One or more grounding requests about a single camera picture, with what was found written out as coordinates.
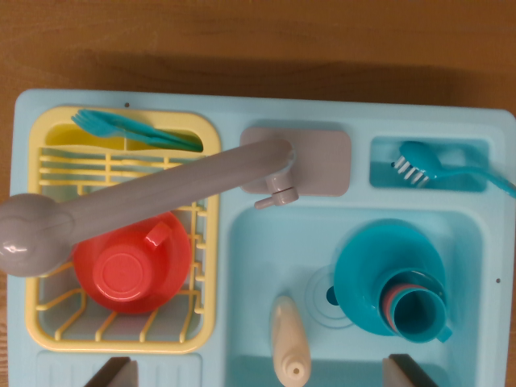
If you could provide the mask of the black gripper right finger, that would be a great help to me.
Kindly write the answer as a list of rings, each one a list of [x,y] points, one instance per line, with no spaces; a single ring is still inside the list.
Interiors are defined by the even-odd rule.
[[[382,360],[383,387],[437,387],[408,354],[392,354]]]

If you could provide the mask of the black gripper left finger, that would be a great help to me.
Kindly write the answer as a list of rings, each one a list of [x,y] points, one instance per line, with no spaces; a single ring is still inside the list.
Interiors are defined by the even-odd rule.
[[[85,387],[137,387],[138,364],[130,357],[111,357]]]

